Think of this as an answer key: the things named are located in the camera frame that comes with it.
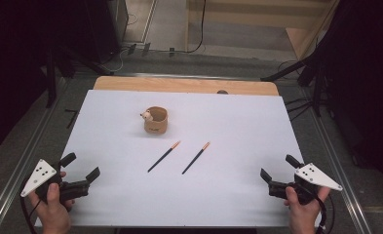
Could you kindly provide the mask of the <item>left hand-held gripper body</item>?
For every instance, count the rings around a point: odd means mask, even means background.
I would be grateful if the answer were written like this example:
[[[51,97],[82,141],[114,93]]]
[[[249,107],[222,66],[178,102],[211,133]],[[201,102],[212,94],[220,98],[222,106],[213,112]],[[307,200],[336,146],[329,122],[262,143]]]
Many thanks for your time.
[[[60,201],[62,203],[87,196],[91,182],[87,182],[86,179],[75,182],[63,181],[59,174],[60,169],[63,167],[59,165],[59,161],[55,164],[49,164],[47,161],[40,159],[25,183],[20,196],[26,197],[30,192],[34,191],[40,200],[46,202],[47,191],[51,183],[59,185]]]

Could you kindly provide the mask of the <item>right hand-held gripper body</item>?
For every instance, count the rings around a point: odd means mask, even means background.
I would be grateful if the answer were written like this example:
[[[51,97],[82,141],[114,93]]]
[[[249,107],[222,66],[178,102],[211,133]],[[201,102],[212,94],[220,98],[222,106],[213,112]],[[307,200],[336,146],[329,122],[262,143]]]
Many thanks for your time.
[[[274,181],[269,175],[267,176],[270,196],[286,200],[286,188],[292,187],[297,194],[298,202],[301,205],[307,205],[318,196],[320,187],[328,187],[337,191],[343,190],[343,187],[339,183],[334,181],[313,163],[304,165],[291,162],[290,164],[294,167],[294,182],[278,182]]]

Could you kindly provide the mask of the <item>black chopstick with orange tip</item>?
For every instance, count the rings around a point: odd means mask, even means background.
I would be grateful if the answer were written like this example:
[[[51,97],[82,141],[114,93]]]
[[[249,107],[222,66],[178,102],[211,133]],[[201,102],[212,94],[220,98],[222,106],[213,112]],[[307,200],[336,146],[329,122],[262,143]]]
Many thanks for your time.
[[[186,172],[194,165],[194,163],[200,158],[200,156],[206,151],[206,149],[211,145],[211,142],[207,142],[202,149],[196,154],[196,156],[191,160],[191,162],[187,165],[187,167],[182,171],[182,175],[186,174]]]
[[[159,163],[161,163],[179,144],[181,143],[181,140],[174,143],[148,170],[147,172],[150,173]]]

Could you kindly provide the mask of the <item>wooden cup with bear figure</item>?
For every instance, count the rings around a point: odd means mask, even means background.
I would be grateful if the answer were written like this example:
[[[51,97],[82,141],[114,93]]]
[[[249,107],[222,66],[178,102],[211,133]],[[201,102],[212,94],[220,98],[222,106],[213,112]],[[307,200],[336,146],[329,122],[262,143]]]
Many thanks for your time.
[[[160,106],[151,106],[140,114],[144,120],[144,130],[149,134],[161,135],[168,128],[168,111]]]

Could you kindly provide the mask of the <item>person's left hand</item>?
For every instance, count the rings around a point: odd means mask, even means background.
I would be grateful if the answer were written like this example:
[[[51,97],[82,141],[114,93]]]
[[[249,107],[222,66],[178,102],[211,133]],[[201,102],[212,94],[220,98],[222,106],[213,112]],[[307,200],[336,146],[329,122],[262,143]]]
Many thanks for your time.
[[[42,223],[43,234],[68,234],[71,229],[71,211],[75,200],[60,201],[59,185],[51,183],[47,192],[47,202],[39,201],[38,195],[32,191],[28,199]]]

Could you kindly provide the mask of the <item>person's right hand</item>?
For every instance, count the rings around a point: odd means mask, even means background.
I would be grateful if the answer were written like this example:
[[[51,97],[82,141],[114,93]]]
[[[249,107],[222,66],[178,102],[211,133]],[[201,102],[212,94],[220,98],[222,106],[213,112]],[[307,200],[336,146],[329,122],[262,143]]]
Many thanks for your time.
[[[288,227],[291,234],[315,234],[315,221],[321,210],[320,201],[324,201],[330,189],[321,187],[318,191],[319,199],[314,199],[307,205],[301,205],[297,193],[292,187],[286,188],[287,199],[284,204],[289,208]]]

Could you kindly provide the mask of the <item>white table sheet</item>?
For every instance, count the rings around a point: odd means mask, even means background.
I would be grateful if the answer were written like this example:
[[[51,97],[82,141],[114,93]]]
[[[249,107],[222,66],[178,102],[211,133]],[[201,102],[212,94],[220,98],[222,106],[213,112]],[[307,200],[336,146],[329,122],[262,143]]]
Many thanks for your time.
[[[164,134],[144,130],[140,114],[151,106],[168,111]],[[278,96],[98,90],[88,91],[64,151],[76,154],[69,181],[99,167],[70,213],[73,225],[90,227],[285,226],[288,209],[260,171],[289,182],[286,156],[302,157]]]

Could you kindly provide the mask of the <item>black tripod stand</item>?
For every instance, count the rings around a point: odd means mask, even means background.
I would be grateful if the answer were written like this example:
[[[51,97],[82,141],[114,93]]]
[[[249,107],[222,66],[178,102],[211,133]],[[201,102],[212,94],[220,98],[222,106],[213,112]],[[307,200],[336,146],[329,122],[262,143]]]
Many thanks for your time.
[[[311,100],[311,106],[318,117],[321,116],[320,105],[321,105],[321,93],[323,88],[324,70],[325,67],[319,62],[317,58],[309,56],[302,60],[295,62],[293,65],[279,70],[277,73],[268,77],[261,78],[262,82],[274,82],[291,72],[297,71],[302,68],[302,71],[297,79],[297,84],[300,87],[309,86],[314,83],[313,97]]]

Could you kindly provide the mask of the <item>black curtain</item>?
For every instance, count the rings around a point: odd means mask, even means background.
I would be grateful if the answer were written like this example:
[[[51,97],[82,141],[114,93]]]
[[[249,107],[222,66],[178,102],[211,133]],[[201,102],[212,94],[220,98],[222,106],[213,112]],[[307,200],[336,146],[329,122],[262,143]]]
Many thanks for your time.
[[[38,97],[55,97],[55,68],[74,73],[63,50],[71,2],[0,0],[0,145]]]
[[[358,163],[383,174],[383,0],[340,0],[322,46],[340,131]]]

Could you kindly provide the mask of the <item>black cabinet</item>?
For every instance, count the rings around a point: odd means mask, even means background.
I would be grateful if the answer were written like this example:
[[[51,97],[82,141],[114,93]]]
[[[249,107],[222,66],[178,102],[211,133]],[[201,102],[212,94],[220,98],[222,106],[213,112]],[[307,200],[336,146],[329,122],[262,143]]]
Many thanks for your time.
[[[93,61],[104,63],[122,47],[129,15],[126,0],[84,0]]]

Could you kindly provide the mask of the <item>beige wooden steps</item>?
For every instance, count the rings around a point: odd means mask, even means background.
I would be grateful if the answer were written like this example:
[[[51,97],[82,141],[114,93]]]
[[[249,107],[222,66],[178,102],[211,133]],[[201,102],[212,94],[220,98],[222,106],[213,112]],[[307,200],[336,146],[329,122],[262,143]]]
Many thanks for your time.
[[[186,0],[184,46],[190,51],[189,23],[205,11],[215,22],[284,28],[298,59],[305,59],[328,29],[340,0]]]

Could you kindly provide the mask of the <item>metal floor rail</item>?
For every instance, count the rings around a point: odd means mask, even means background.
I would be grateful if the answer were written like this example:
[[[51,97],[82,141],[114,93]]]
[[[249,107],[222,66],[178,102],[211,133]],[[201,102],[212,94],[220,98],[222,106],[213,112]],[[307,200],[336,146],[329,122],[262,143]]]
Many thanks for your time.
[[[368,220],[364,214],[363,206],[361,205],[357,193],[352,186],[351,180],[347,177],[346,171],[340,161],[340,154],[335,148],[334,142],[331,140],[327,127],[324,123],[324,114],[320,108],[315,107],[315,102],[312,101],[311,92],[305,88],[301,88],[301,94],[311,102],[310,115],[318,132],[326,153],[327,164],[330,166],[330,171],[333,177],[343,186],[341,191],[342,201],[346,210],[353,222],[354,229],[357,234],[373,234]]]
[[[56,107],[45,106],[43,94],[14,126],[0,146],[0,226],[18,196],[20,185]]]

